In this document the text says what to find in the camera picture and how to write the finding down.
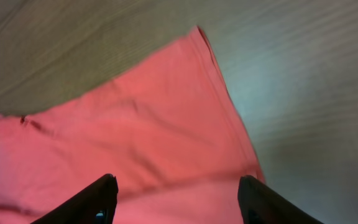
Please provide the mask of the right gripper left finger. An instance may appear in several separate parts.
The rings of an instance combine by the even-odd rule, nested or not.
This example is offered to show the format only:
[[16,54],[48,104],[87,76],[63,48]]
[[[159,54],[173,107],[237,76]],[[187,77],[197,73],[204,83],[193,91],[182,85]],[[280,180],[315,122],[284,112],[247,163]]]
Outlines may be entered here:
[[32,224],[112,224],[118,191],[116,178],[105,174]]

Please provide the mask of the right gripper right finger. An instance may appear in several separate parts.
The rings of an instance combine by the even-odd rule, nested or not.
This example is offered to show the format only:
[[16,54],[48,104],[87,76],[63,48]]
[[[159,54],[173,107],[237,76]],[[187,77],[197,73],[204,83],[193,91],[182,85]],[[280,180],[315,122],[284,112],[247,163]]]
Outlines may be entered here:
[[244,224],[323,224],[251,175],[240,178],[237,199]]

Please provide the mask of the red t-shirt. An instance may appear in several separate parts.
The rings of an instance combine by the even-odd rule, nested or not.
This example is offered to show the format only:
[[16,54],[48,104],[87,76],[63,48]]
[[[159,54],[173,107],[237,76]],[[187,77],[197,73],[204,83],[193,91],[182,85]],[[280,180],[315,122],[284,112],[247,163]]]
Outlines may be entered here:
[[0,116],[0,223],[31,223],[104,174],[115,223],[241,223],[263,174],[204,32],[47,111]]

